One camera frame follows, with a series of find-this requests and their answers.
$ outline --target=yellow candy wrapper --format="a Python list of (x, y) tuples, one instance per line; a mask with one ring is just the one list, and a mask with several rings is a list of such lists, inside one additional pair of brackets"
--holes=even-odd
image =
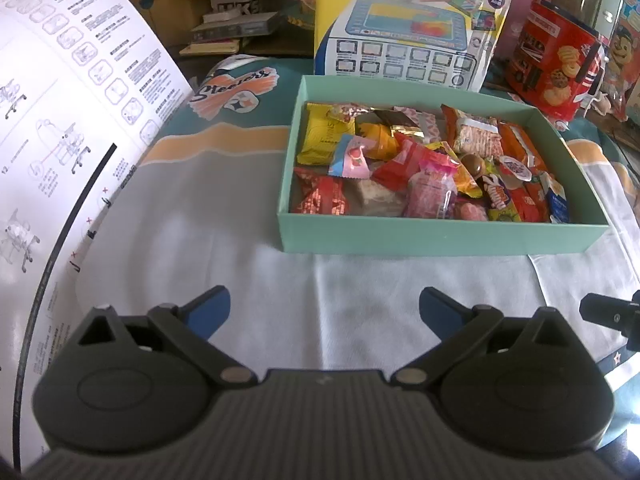
[(480, 186), (473, 180), (468, 169), (465, 168), (463, 164), (460, 164), (459, 158), (453, 152), (448, 142), (432, 142), (431, 144), (427, 144), (427, 148), (434, 152), (446, 153), (458, 163), (458, 170), (453, 174), (453, 181), (456, 183), (456, 188), (458, 188), (459, 193), (464, 193), (471, 198), (482, 197), (482, 189), (480, 189)]
[(373, 140), (376, 145), (367, 150), (367, 157), (376, 160), (391, 160), (400, 151), (398, 141), (391, 136), (391, 129), (384, 124), (360, 124), (360, 133), (365, 139)]
[(334, 151), (344, 134), (356, 133), (355, 122), (343, 123), (327, 116), (333, 105), (307, 103), (309, 121), (305, 142), (298, 154), (298, 164), (322, 166), (331, 164)]

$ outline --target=screw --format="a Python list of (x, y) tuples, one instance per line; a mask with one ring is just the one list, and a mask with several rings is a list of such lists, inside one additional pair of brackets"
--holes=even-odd
[(420, 368), (403, 368), (396, 374), (396, 380), (402, 384), (422, 384), (427, 380), (427, 373)]
[(251, 380), (253, 374), (249, 368), (243, 366), (230, 366), (222, 370), (220, 378), (227, 383), (247, 383)]

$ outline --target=snack package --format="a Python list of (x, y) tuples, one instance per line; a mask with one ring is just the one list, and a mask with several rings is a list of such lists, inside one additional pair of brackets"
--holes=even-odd
[(369, 167), (363, 150), (373, 146), (375, 146), (373, 140), (344, 134), (335, 149), (334, 160), (328, 174), (344, 178), (369, 178)]
[(498, 222), (522, 222), (518, 210), (516, 209), (511, 195), (498, 176), (495, 166), (488, 162), (486, 164), (487, 174), (484, 174), (480, 182), (486, 191), (491, 206), (487, 211), (489, 220)]
[(498, 125), (500, 131), (502, 150), (505, 155), (519, 160), (527, 168), (536, 168), (539, 171), (547, 171), (545, 161), (529, 139), (522, 126), (501, 121)]
[(349, 204), (342, 192), (339, 178), (316, 173), (306, 168), (294, 168), (299, 177), (304, 198), (293, 209), (294, 213), (316, 215), (349, 214)]
[(458, 190), (453, 175), (460, 164), (449, 155), (428, 150), (420, 160), (420, 173), (409, 179), (409, 218), (453, 218)]
[(551, 222), (549, 206), (546, 203), (545, 191), (542, 189), (542, 184), (540, 183), (540, 172), (533, 168), (531, 173), (531, 182), (525, 182), (524, 189), (527, 190), (529, 197), (536, 204), (538, 212), (540, 213), (540, 221), (549, 223)]
[(355, 123), (343, 123), (337, 119), (327, 117), (331, 105), (307, 103), (309, 120), (306, 125), (305, 141), (300, 153), (298, 164), (325, 165), (330, 164), (334, 156), (335, 147), (343, 134), (354, 135)]
[(482, 196), (482, 189), (480, 189), (476, 181), (471, 177), (468, 169), (460, 163), (448, 142), (432, 142), (431, 144), (427, 144), (427, 148), (434, 152), (446, 153), (458, 164), (456, 173), (453, 175), (453, 180), (456, 183), (458, 192), (469, 195), (471, 198), (480, 198)]
[(367, 150), (369, 158), (376, 160), (391, 160), (394, 158), (400, 147), (398, 141), (391, 136), (391, 130), (384, 124), (362, 123), (358, 126), (360, 133), (365, 139), (374, 142), (374, 146)]
[(481, 200), (469, 200), (458, 196), (456, 207), (454, 210), (454, 218), (456, 220), (471, 220), (475, 222), (488, 221), (486, 208)]
[(533, 178), (529, 168), (512, 156), (503, 155), (498, 159), (498, 172), (502, 182), (511, 195), (520, 219), (523, 222), (542, 221), (536, 203), (524, 187), (524, 185)]
[(367, 114), (372, 111), (373, 108), (368, 106), (357, 105), (354, 103), (333, 105), (329, 108), (326, 116), (329, 119), (335, 119), (342, 123), (350, 123), (357, 116)]
[(440, 108), (447, 120), (447, 142), (454, 152), (459, 155), (474, 153), (482, 158), (504, 154), (498, 119), (467, 114), (447, 105)]
[(371, 178), (391, 191), (404, 191), (409, 179), (420, 171), (420, 160), (429, 150), (412, 137), (396, 134), (400, 152), (377, 168)]
[(424, 142), (424, 132), (407, 114), (398, 112), (397, 110), (375, 110), (374, 113), (383, 124), (389, 127), (392, 136), (400, 133), (419, 137), (418, 142)]
[(413, 108), (403, 106), (394, 106), (394, 110), (402, 112), (418, 125), (424, 134), (424, 142), (426, 144), (440, 140), (440, 129), (438, 128), (434, 114), (419, 112)]
[(540, 174), (540, 184), (545, 192), (546, 203), (549, 206), (551, 223), (568, 224), (569, 209), (566, 203), (564, 187), (546, 172)]
[(403, 194), (394, 193), (373, 180), (357, 180), (356, 190), (362, 204), (363, 216), (402, 216), (406, 206)]

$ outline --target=white paper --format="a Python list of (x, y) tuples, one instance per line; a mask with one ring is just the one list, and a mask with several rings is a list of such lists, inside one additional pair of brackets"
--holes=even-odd
[(84, 254), (189, 92), (127, 0), (0, 0), (0, 454), (22, 469), (34, 387), (92, 306)]

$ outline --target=teal cardboard box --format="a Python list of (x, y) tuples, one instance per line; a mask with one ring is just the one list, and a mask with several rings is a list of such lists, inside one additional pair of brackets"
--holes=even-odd
[[(441, 104), (521, 124), (564, 186), (572, 224), (471, 222), (290, 213), (299, 189), (293, 168), (306, 132), (307, 102), (356, 102), (424, 111)], [(287, 253), (377, 256), (481, 256), (580, 253), (609, 224), (587, 177), (551, 124), (528, 105), (484, 94), (418, 83), (341, 76), (304, 76), (300, 83), (284, 163), (278, 224)]]

